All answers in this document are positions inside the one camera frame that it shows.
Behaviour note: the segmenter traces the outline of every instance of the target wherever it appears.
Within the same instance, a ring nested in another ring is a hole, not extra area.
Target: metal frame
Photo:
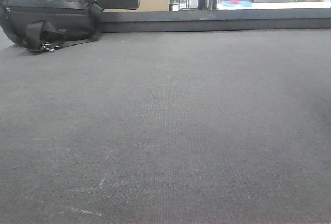
[[[331,28],[331,8],[105,12],[103,32]]]

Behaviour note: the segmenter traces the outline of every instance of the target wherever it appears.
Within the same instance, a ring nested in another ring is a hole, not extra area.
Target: bag pocket
[[[67,41],[88,39],[95,31],[88,10],[10,7],[7,11],[12,29],[18,37],[25,36],[27,25],[40,20],[49,21],[57,29],[66,30]]]

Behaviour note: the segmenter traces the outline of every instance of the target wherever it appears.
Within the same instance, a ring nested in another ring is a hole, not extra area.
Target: pink object
[[[230,3],[239,3],[239,0],[230,0]]]

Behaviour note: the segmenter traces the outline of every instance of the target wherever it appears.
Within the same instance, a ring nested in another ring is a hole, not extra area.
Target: blue tray
[[[253,3],[247,2],[247,1],[239,1],[239,3],[230,3],[230,1],[224,1],[223,5],[226,7],[234,7],[237,5],[241,5],[243,7],[249,8],[249,7],[253,6]]]

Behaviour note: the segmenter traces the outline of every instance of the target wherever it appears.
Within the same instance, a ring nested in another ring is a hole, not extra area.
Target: black bag
[[[89,0],[0,0],[0,25],[32,52],[96,41],[103,8]]]

